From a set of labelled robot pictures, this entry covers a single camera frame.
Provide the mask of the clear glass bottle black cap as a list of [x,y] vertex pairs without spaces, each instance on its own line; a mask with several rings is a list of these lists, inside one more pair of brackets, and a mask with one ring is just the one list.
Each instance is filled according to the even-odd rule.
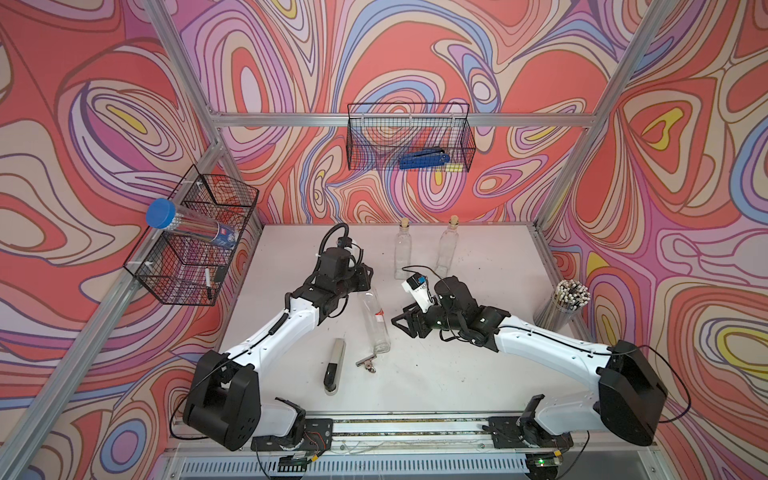
[[371,341],[373,353],[386,354],[391,350],[391,340],[387,331],[386,318],[375,289],[360,294],[362,313],[366,331]]

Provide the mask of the clear glass bottle cork stopper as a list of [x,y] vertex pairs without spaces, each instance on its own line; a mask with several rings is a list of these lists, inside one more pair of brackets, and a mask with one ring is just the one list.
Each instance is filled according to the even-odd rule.
[[404,270],[404,267],[409,265],[411,260],[412,238],[409,226],[409,220],[402,218],[395,237],[394,278],[397,280],[405,280],[408,277],[408,272]]

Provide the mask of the clear square bottle with cork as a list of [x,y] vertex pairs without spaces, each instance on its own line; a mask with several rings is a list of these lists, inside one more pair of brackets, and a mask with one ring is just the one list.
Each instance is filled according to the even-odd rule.
[[447,228],[442,233],[437,250],[437,260],[434,267],[436,274],[440,277],[447,277],[451,268],[454,254],[459,241],[459,218],[452,215]]

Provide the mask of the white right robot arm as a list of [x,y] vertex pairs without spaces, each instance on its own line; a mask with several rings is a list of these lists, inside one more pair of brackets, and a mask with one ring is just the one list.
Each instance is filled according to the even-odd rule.
[[455,276],[430,288],[425,276],[414,273],[401,286],[413,301],[391,322],[409,337],[449,332],[455,340],[521,356],[583,386],[572,395],[533,396],[515,423],[521,443],[543,447],[575,431],[608,431],[637,446],[653,443],[668,390],[640,347],[590,343],[540,328],[479,304]]

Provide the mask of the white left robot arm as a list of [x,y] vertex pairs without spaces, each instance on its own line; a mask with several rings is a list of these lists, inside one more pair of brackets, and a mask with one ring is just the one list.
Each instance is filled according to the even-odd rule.
[[347,248],[330,247],[319,254],[313,272],[286,295],[281,313],[229,350],[209,351],[200,358],[184,402],[183,423],[230,451],[254,437],[299,443],[303,410],[286,399],[264,400],[260,377],[331,317],[343,299],[369,291],[373,275]]

